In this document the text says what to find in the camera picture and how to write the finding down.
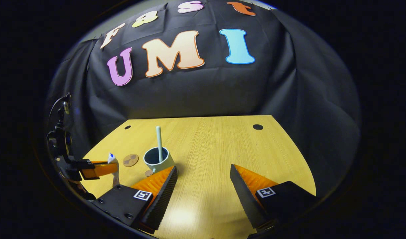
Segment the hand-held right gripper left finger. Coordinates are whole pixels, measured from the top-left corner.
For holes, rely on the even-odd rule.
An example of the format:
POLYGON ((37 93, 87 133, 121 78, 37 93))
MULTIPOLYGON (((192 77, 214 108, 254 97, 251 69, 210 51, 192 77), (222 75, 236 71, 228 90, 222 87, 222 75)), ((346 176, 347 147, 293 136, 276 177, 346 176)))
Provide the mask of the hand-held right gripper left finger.
POLYGON ((165 216, 177 179, 177 167, 171 166, 133 186, 115 186, 92 204, 133 229, 154 234, 165 216))

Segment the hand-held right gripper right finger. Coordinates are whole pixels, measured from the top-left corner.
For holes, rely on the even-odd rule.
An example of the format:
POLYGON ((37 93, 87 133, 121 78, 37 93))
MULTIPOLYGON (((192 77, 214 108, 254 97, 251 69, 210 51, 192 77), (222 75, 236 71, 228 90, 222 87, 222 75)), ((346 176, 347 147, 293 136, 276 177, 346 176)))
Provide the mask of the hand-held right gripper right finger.
POLYGON ((290 223, 318 202, 318 197, 292 181, 276 183, 236 164, 231 165, 229 176, 241 206, 257 232, 290 223))

